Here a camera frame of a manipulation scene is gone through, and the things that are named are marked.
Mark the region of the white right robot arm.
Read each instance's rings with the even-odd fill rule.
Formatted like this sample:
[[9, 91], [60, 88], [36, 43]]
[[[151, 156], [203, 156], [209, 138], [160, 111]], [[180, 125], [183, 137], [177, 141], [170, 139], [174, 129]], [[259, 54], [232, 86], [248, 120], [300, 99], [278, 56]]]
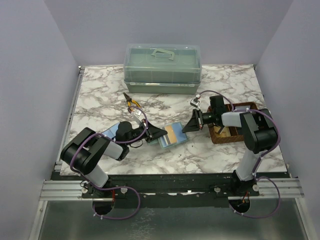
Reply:
[[210, 111], [200, 110], [201, 96], [198, 94], [190, 101], [194, 107], [191, 119], [183, 127], [182, 132], [195, 132], [205, 125], [212, 125], [224, 129], [226, 127], [240, 128], [246, 146], [243, 158], [235, 170], [239, 181], [247, 182], [256, 178], [257, 169], [262, 158], [273, 151], [280, 143], [281, 137], [271, 113], [268, 109], [253, 109], [235, 106], [222, 95], [209, 98]]

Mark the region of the gold magnetic stripe card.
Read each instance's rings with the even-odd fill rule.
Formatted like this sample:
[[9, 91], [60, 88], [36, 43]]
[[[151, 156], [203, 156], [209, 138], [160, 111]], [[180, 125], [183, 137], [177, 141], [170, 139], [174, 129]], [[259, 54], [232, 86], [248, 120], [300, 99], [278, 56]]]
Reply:
[[164, 127], [164, 130], [167, 132], [167, 134], [164, 136], [164, 141], [167, 145], [176, 144], [178, 142], [177, 136], [174, 132], [174, 128], [172, 125], [167, 125]]

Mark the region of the light green card holder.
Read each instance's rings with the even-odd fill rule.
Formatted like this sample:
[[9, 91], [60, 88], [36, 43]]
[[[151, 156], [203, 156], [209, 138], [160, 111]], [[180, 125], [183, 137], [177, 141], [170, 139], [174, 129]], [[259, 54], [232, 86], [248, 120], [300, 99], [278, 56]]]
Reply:
[[167, 124], [162, 129], [167, 131], [167, 134], [151, 141], [148, 145], [159, 144], [162, 149], [167, 149], [188, 141], [187, 135], [182, 132], [183, 125], [181, 122]]

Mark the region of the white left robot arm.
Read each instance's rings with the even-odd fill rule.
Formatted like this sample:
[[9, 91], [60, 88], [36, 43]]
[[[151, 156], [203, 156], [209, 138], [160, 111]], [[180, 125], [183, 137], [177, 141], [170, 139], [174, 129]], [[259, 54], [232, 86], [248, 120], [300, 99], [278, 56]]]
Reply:
[[129, 153], [132, 143], [142, 140], [149, 143], [167, 133], [166, 130], [145, 121], [137, 128], [133, 128], [128, 121], [120, 122], [113, 138], [86, 127], [62, 149], [60, 159], [67, 163], [73, 172], [81, 174], [93, 185], [102, 188], [109, 179], [98, 165], [103, 155], [122, 161]]

